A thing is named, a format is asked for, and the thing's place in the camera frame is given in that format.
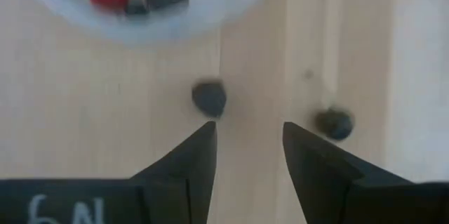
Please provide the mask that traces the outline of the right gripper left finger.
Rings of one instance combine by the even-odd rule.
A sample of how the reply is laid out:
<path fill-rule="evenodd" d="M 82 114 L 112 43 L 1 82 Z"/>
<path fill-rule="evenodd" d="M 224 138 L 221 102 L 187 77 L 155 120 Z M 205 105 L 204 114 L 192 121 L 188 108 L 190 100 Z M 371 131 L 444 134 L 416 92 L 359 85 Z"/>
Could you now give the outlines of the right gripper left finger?
<path fill-rule="evenodd" d="M 216 166 L 216 123 L 209 121 L 131 178 L 145 222 L 206 224 Z"/>

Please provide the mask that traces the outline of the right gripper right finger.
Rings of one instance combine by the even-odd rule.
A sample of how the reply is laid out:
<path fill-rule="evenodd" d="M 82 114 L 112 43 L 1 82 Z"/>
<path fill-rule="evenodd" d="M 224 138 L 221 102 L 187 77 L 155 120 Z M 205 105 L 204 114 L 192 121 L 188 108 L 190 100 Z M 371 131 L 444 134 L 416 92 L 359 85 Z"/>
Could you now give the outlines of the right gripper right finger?
<path fill-rule="evenodd" d="M 374 187 L 411 184 L 290 121 L 283 124 L 283 150 L 308 223 L 342 223 L 347 193 L 358 180 Z"/>

